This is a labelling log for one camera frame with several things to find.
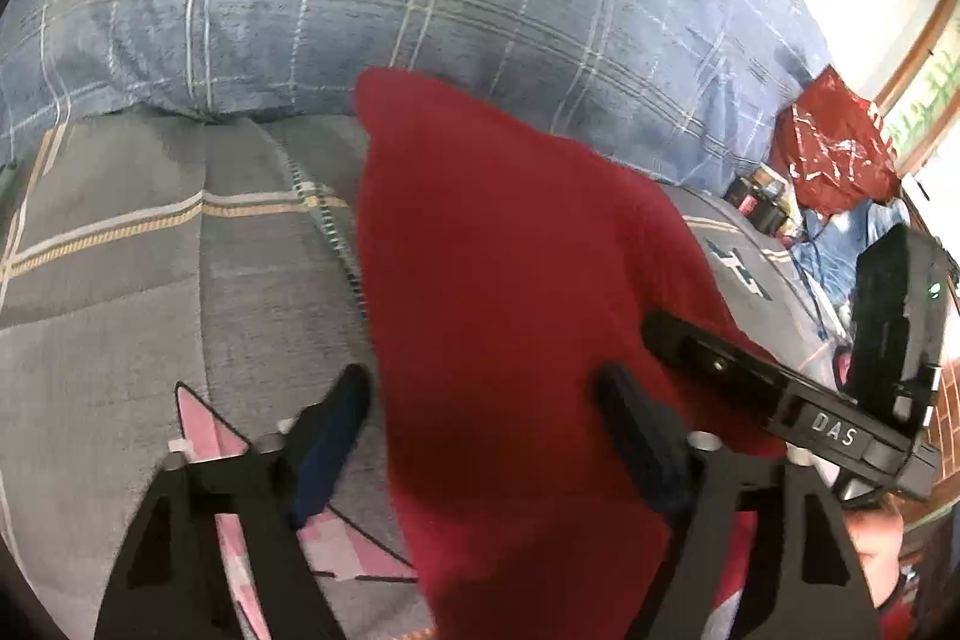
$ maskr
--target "black camera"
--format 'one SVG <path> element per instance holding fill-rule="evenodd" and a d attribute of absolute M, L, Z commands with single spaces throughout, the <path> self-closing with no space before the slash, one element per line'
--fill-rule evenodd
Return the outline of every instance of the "black camera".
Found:
<path fill-rule="evenodd" d="M 877 490 L 923 501 L 942 474 L 928 427 L 955 269 L 934 239 L 899 225 L 860 254 L 848 380 L 832 391 L 667 313 L 643 323 L 667 365 L 719 386 L 771 434 L 841 468 L 834 493 Z"/>

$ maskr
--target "screw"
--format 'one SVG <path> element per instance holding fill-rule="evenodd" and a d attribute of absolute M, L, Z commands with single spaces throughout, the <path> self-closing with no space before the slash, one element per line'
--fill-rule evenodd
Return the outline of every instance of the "screw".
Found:
<path fill-rule="evenodd" d="M 698 451 L 719 451 L 723 447 L 720 437 L 710 432 L 690 432 L 686 436 L 686 441 L 691 448 Z"/>
<path fill-rule="evenodd" d="M 787 443 L 786 458 L 799 467 L 808 467 L 813 465 L 813 453 L 807 448 L 798 448 L 795 445 Z"/>

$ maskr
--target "plaid blanket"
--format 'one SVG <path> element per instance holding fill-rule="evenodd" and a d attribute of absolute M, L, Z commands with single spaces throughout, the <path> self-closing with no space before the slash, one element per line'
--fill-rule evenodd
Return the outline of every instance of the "plaid blanket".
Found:
<path fill-rule="evenodd" d="M 392 65 L 717 193 L 828 61 L 803 0 L 11 0 L 0 163 L 136 102 L 352 114 L 358 74 Z"/>
<path fill-rule="evenodd" d="M 0 535 L 72 640 L 92 637 L 168 443 L 235 453 L 237 432 L 276 431 L 346 363 L 376 365 L 342 258 L 309 215 L 323 203 L 353 244 L 366 136 L 341 116 L 266 130 L 143 108 L 71 122 L 22 167 L 13 222 L 0 223 Z M 276 143 L 296 158 L 296 188 Z M 724 202 L 665 190 L 740 328 L 829 384 L 832 341 L 819 342 L 786 252 Z M 385 463 L 376 405 L 332 509 L 301 535 L 350 640 L 432 626 Z M 220 527 L 234 596 L 262 629 L 235 518 Z"/>

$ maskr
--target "pillow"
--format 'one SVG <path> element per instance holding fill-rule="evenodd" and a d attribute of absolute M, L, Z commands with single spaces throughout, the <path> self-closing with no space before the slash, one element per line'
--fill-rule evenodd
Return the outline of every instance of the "pillow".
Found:
<path fill-rule="evenodd" d="M 359 74 L 389 64 L 723 193 L 826 63 L 803 0 L 11 0 L 0 164 L 55 124 L 137 102 L 353 115 Z"/>
<path fill-rule="evenodd" d="M 366 71 L 358 242 L 389 480 L 441 637 L 621 640 L 668 541 L 592 403 L 619 360 L 691 429 L 782 453 L 644 349 L 666 308 L 748 349 L 650 180 L 417 74 Z M 738 566 L 718 598 L 742 582 Z"/>

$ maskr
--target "bed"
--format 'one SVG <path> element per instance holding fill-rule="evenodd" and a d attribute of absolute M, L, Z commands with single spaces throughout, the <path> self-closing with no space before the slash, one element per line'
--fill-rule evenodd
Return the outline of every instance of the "bed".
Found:
<path fill-rule="evenodd" d="M 0 408 L 0 531 L 46 608 L 92 637 L 136 497 L 184 435 L 177 381 L 257 437 L 371 360 L 277 158 L 295 151 L 352 204 L 364 68 L 433 73 L 718 194 L 766 158 L 776 112 L 827 63 L 803 0 L 11 0 L 0 162 L 37 174 L 0 304 L 0 394 L 17 400 Z M 78 252 L 58 255 L 61 239 Z M 785 254 L 755 251 L 800 301 L 776 271 L 792 274 Z M 403 563 L 376 417 L 347 477 L 344 515 Z M 351 639 L 429 626 L 416 587 L 394 581 L 325 582 Z"/>
<path fill-rule="evenodd" d="M 392 65 L 722 191 L 827 63 L 803 0 L 11 0 L 0 161 L 137 102 L 202 119 L 349 114 L 360 71 Z"/>

